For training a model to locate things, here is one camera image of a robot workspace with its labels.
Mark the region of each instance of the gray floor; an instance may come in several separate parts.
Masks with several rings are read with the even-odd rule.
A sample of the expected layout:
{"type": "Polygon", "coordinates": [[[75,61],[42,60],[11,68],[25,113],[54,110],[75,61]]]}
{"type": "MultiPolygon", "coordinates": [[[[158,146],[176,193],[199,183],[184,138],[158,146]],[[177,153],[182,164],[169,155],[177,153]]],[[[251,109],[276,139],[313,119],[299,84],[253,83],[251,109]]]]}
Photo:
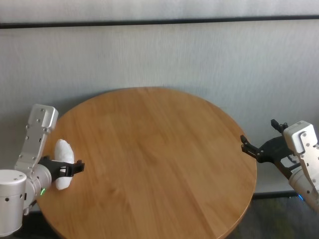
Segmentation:
{"type": "MultiPolygon", "coordinates": [[[[57,239],[40,213],[24,219],[10,239],[57,239]]],[[[318,239],[319,215],[298,197],[253,200],[227,239],[318,239]]]]}

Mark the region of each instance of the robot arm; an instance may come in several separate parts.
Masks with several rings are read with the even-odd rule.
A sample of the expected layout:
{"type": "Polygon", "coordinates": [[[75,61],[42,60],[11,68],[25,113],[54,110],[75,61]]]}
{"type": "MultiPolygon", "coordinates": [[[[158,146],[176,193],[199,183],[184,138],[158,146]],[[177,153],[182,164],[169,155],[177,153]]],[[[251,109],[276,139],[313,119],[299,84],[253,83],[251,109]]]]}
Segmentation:
{"type": "Polygon", "coordinates": [[[242,135],[242,151],[260,163],[274,163],[301,198],[319,212],[319,145],[313,125],[300,121],[288,127],[274,119],[271,123],[282,136],[256,148],[242,135]],[[292,155],[299,158],[299,163],[285,167],[281,160],[292,155]]]}
{"type": "Polygon", "coordinates": [[[41,158],[48,134],[54,130],[58,112],[54,107],[32,107],[26,137],[14,170],[0,170],[0,237],[6,237],[22,226],[22,215],[57,178],[73,177],[84,170],[80,160],[75,164],[41,158]]]}

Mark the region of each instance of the gray wall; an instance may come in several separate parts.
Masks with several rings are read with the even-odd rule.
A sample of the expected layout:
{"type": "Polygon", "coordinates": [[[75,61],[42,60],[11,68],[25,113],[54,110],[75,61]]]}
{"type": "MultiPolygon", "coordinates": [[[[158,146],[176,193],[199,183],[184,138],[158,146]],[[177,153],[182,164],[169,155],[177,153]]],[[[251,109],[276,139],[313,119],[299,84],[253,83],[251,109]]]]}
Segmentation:
{"type": "Polygon", "coordinates": [[[0,167],[34,103],[164,86],[221,107],[260,145],[270,119],[319,123],[319,20],[0,30],[0,167]]]}
{"type": "Polygon", "coordinates": [[[316,0],[1,0],[1,23],[317,15],[316,0]]]}

